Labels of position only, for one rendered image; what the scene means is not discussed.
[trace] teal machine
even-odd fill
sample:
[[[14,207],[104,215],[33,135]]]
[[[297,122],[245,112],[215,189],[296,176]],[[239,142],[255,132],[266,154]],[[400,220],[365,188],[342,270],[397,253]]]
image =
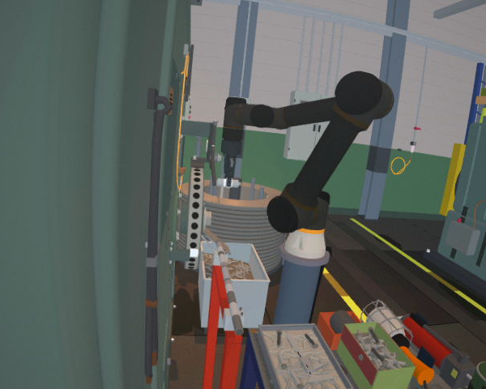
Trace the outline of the teal machine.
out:
[[[425,257],[486,297],[486,117],[470,125],[454,210],[446,216],[438,253]]]

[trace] yellow floor line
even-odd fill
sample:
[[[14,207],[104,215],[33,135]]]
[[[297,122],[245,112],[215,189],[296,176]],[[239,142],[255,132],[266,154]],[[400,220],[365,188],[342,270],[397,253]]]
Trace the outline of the yellow floor line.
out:
[[[331,286],[337,291],[337,293],[341,296],[341,298],[346,302],[347,306],[351,308],[357,318],[361,319],[362,310],[358,307],[358,305],[349,297],[345,290],[340,286],[335,278],[324,268],[324,276],[328,281],[330,281]]]
[[[379,239],[380,241],[384,242],[386,245],[388,245],[391,249],[393,250],[396,250],[398,253],[400,253],[403,257],[405,257],[406,259],[408,259],[409,261],[411,261],[412,263],[414,263],[417,267],[419,267],[421,270],[425,271],[426,273],[428,273],[429,275],[431,275],[432,277],[434,277],[436,280],[438,280],[439,282],[441,282],[443,285],[445,285],[448,289],[450,289],[451,291],[455,292],[458,296],[462,297],[464,300],[468,301],[470,304],[472,304],[475,308],[477,308],[478,310],[480,310],[481,312],[485,313],[486,314],[486,308],[484,308],[482,305],[480,305],[479,303],[473,301],[471,298],[469,298],[466,294],[464,294],[463,292],[461,292],[460,290],[458,290],[457,288],[455,288],[453,285],[449,284],[448,282],[446,282],[445,280],[443,280],[440,276],[438,276],[437,274],[435,274],[434,272],[432,272],[431,270],[429,270],[428,268],[426,268],[425,266],[423,266],[421,263],[419,263],[418,261],[416,261],[415,259],[413,259],[411,256],[405,254],[403,251],[401,251],[398,247],[396,246],[393,246],[391,245],[388,241],[386,241],[383,237],[380,237],[378,234],[376,234],[374,231],[368,229],[367,227],[365,227],[362,223],[360,223],[359,221],[355,220],[355,219],[352,219],[351,218],[351,221],[355,222],[356,224],[358,224],[361,228],[363,228],[365,231],[367,231],[368,233],[370,233],[371,235],[373,235],[374,237],[376,237],[377,239]]]

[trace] white bin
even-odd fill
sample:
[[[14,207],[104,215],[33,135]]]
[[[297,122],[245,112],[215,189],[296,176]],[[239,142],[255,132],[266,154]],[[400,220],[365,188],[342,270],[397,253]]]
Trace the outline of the white bin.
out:
[[[236,259],[248,263],[254,277],[253,280],[232,280],[234,293],[236,294],[237,306],[243,309],[245,320],[244,328],[258,328],[262,324],[265,316],[266,295],[268,294],[268,284],[270,279],[266,274],[265,267],[250,243],[227,243],[231,254],[229,259]],[[211,302],[211,278],[205,277],[205,262],[203,253],[214,254],[215,244],[202,242],[200,253],[200,272],[198,279],[199,298],[200,298],[200,317],[202,318],[202,328],[207,328],[209,319],[209,305]],[[223,328],[224,323],[221,319],[221,310],[218,320],[218,328]]]

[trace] white wall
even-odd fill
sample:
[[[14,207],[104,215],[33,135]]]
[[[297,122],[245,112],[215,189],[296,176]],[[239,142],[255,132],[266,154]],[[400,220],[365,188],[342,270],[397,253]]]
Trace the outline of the white wall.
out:
[[[433,12],[456,0],[412,0],[408,30],[440,41],[486,54],[486,5],[445,19],[434,19]],[[385,23],[387,0],[297,0],[294,3]],[[191,11],[191,41],[194,44],[194,71],[191,85],[191,119],[223,122],[228,97],[232,50],[236,28],[236,6],[204,1]],[[254,46],[250,99],[253,104],[280,107],[289,103],[296,89],[304,18],[260,10]],[[306,19],[299,89],[306,90],[313,19]],[[316,21],[308,92],[316,92],[321,53],[323,22]],[[326,22],[318,93],[326,94],[332,23]],[[352,71],[380,74],[383,36],[344,27],[339,58],[341,26],[336,25],[330,69],[329,96],[339,79]],[[414,135],[424,47],[407,43],[399,109],[393,148],[407,150]],[[462,143],[466,133],[475,63],[436,50],[429,50],[424,76],[416,135],[416,151],[450,157],[454,143]],[[247,127],[248,130],[265,130]],[[280,130],[266,130],[284,133]],[[355,143],[369,144],[371,130],[362,132]]]

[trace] red stand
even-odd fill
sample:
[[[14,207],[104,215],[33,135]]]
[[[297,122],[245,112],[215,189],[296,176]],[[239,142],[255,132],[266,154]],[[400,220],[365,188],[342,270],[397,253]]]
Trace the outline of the red stand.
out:
[[[213,266],[209,321],[207,324],[205,367],[203,369],[203,389],[212,389],[220,309],[223,318],[224,310],[228,309],[227,291],[225,290],[221,266]],[[236,335],[234,331],[225,332],[224,357],[221,365],[220,389],[234,389],[236,387],[237,368],[240,362],[242,340],[242,336]]]

